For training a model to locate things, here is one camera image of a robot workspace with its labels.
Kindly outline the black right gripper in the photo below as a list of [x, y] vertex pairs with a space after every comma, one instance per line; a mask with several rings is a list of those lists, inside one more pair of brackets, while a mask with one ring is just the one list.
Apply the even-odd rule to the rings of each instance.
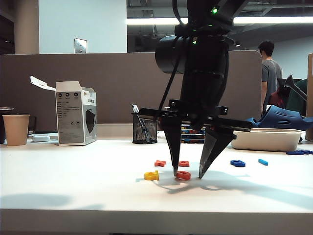
[[181, 126], [190, 125], [193, 130], [205, 129], [205, 140], [200, 159], [199, 178], [201, 179], [213, 161], [236, 139], [233, 131], [249, 132], [252, 124], [248, 121], [227, 119], [228, 108], [220, 106], [227, 76], [220, 74], [186, 73], [183, 76], [179, 99], [169, 100], [169, 109], [164, 110], [165, 99], [173, 83], [171, 74], [161, 102], [157, 109], [141, 108], [141, 119], [159, 122], [169, 146], [173, 174], [177, 175], [180, 153]]

